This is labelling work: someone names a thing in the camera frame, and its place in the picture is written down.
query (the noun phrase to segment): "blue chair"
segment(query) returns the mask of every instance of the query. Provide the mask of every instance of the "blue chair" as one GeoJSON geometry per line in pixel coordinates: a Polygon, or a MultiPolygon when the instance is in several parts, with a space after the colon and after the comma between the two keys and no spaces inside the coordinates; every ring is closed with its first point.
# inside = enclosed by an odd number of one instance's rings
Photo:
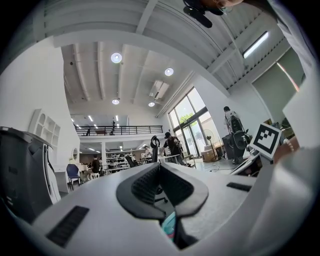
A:
{"type": "Polygon", "coordinates": [[[66,173],[68,174],[70,188],[72,188],[72,190],[74,190],[74,185],[72,180],[74,179],[78,180],[79,186],[81,185],[81,179],[80,179],[80,176],[78,175],[78,171],[79,171],[79,168],[73,163],[69,163],[66,167],[66,173]]]}

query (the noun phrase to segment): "mesh chair back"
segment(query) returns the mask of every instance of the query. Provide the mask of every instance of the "mesh chair back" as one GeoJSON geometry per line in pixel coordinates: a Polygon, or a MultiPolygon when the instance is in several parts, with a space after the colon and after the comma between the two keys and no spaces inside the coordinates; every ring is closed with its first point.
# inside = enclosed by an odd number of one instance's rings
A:
{"type": "Polygon", "coordinates": [[[66,167],[66,173],[68,174],[68,177],[78,177],[78,171],[79,168],[73,163],[69,163],[66,167]]]}
{"type": "Polygon", "coordinates": [[[125,159],[127,160],[127,162],[129,163],[130,167],[135,167],[135,163],[134,161],[132,161],[131,157],[130,156],[126,156],[125,159]]]}

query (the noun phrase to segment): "white ceiling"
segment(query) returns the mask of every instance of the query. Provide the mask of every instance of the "white ceiling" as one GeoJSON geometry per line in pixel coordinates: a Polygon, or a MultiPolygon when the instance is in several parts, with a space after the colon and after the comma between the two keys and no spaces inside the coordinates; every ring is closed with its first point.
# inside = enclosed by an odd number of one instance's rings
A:
{"type": "MultiPolygon", "coordinates": [[[[280,58],[275,49],[286,41],[284,35],[260,9],[241,3],[223,16],[207,13],[213,26],[205,28],[183,7],[182,0],[44,1],[15,33],[1,69],[28,46],[53,36],[65,61],[69,106],[117,97],[146,106],[154,80],[163,79],[170,88],[155,107],[162,109],[193,73],[228,96],[230,87],[261,72],[255,68],[259,63],[280,58]],[[267,41],[244,59],[242,53],[264,31],[267,41]],[[114,52],[122,53],[123,64],[110,61],[114,52]],[[169,66],[175,73],[164,77],[169,66]]],[[[76,107],[73,112],[83,114],[76,107]]]]}
{"type": "Polygon", "coordinates": [[[175,86],[191,72],[157,52],[113,41],[78,43],[61,50],[69,105],[120,98],[121,103],[148,107],[156,80],[175,86]],[[111,61],[113,53],[121,53],[121,63],[111,61]],[[174,74],[166,76],[167,68],[174,74]]]}

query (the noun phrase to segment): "white chair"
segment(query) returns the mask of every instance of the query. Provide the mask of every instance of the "white chair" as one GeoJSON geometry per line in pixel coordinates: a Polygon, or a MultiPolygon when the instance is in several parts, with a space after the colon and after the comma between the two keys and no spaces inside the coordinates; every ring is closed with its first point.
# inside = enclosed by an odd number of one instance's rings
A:
{"type": "Polygon", "coordinates": [[[89,178],[89,175],[87,178],[88,178],[88,180],[93,180],[93,179],[97,179],[99,177],[100,177],[99,173],[90,173],[90,178],[89,178]]]}

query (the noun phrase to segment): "black vent grille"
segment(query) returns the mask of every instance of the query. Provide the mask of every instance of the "black vent grille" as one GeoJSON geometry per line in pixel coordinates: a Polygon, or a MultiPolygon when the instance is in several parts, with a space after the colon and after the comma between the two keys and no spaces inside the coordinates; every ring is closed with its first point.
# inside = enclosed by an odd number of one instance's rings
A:
{"type": "Polygon", "coordinates": [[[64,248],[88,212],[88,208],[75,206],[46,237],[64,248]]]}

